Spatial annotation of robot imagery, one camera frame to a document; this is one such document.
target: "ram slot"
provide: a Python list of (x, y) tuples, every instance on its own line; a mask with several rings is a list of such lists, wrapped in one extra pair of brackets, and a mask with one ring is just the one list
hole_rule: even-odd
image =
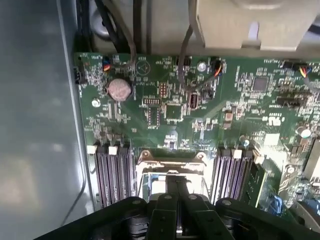
[(226, 167), (225, 167), (221, 198), (228, 198), (230, 193), (231, 167), (233, 165), (233, 161), (231, 157), (226, 157), (225, 161), (226, 161)]
[(251, 164), (253, 162), (253, 152), (251, 150), (247, 150), (245, 151), (245, 155), (243, 157), (243, 160), (245, 161), (245, 173), (244, 176), (241, 180), (241, 186), (240, 186), (240, 195), (239, 195), (239, 199), (242, 198), (243, 195), (243, 189), (244, 189), (244, 184), (247, 182), (247, 178), (251, 169)]
[(212, 173), (212, 185), (211, 185), (211, 202), (214, 204), (216, 203), (217, 199), (217, 188), (218, 188), (218, 182), (219, 178), (221, 178), (220, 168), (222, 164), (222, 158), (221, 158), (221, 152), (218, 149), (215, 161), (213, 163), (213, 173)]
[(223, 169), (222, 169), (221, 189), (220, 189), (220, 196), (219, 196), (220, 199), (226, 197), (227, 185), (228, 185), (228, 180), (229, 180), (229, 170), (230, 170), (230, 162), (231, 162), (230, 153), (231, 153), (231, 151), (229, 149), (227, 151), (228, 151), (229, 156), (223, 157), (224, 164), (223, 164)]
[(237, 189), (237, 179), (238, 173), (241, 166), (241, 157), (242, 157), (242, 150), (233, 149), (232, 150), (232, 167), (230, 173), (230, 198), (235, 198), (236, 196), (236, 189)]

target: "screw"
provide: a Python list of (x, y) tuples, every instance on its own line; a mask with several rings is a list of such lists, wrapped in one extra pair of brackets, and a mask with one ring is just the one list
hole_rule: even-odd
[(189, 195), (189, 199), (191, 199), (191, 200), (195, 200), (195, 199), (197, 199), (197, 196), (196, 195)]
[(98, 108), (101, 106), (101, 101), (98, 98), (94, 98), (91, 102), (92, 107)]
[(223, 203), (224, 205), (227, 205), (227, 206), (230, 206), (230, 205), (231, 205), (231, 202), (228, 201), (228, 200), (222, 200), (222, 203)]
[(204, 61), (201, 61), (196, 66), (196, 69), (198, 69), (199, 72), (204, 72), (207, 69), (207, 64)]

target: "surface-mount component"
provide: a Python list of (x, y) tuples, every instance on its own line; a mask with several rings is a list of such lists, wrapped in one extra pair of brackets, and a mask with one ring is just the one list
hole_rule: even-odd
[(266, 91), (268, 85), (268, 78), (267, 77), (256, 77), (254, 79), (253, 88), (252, 90), (255, 92), (264, 92)]
[(198, 62), (197, 66), (196, 66), (196, 69), (201, 73), (204, 72), (205, 70), (207, 70), (206, 62), (205, 61)]
[(107, 86), (107, 93), (117, 102), (125, 101), (130, 96), (131, 91), (130, 84), (121, 78), (113, 79)]
[(245, 135), (240, 136), (239, 141), (240, 141), (240, 144), (244, 147), (248, 147), (250, 144), (249, 139)]
[(92, 101), (91, 101), (91, 105), (92, 107), (94, 108), (98, 108), (101, 106), (101, 101), (98, 99), (98, 98), (94, 98)]
[(311, 136), (311, 131), (310, 129), (306, 128), (305, 126), (299, 126), (295, 130), (296, 134), (298, 134), (301, 138), (306, 139)]

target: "electrolytic capacitor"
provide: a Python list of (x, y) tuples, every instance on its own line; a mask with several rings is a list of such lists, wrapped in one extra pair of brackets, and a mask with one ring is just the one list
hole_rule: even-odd
[(245, 135), (240, 136), (239, 141), (240, 141), (240, 144), (244, 147), (248, 147), (250, 144), (250, 141)]
[(299, 126), (296, 130), (295, 133), (298, 134), (300, 137), (303, 139), (309, 138), (311, 136), (311, 131), (310, 129), (306, 128), (305, 126)]

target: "capacitor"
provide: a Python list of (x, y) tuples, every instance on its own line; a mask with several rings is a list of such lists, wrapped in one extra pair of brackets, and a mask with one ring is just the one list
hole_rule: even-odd
[(98, 98), (94, 98), (91, 101), (91, 104), (94, 108), (99, 108), (101, 106), (101, 101)]
[(310, 129), (306, 128), (305, 126), (299, 126), (296, 130), (295, 133), (298, 134), (300, 137), (303, 139), (309, 138), (311, 136), (311, 131)]
[(196, 69), (202, 73), (207, 69), (207, 64), (204, 61), (201, 61), (197, 64)]
[(130, 84), (121, 78), (113, 79), (106, 90), (110, 97), (117, 102), (125, 101), (132, 92)]
[(248, 147), (250, 144), (250, 141), (245, 135), (240, 136), (239, 141), (240, 141), (240, 144), (243, 145), (244, 147)]

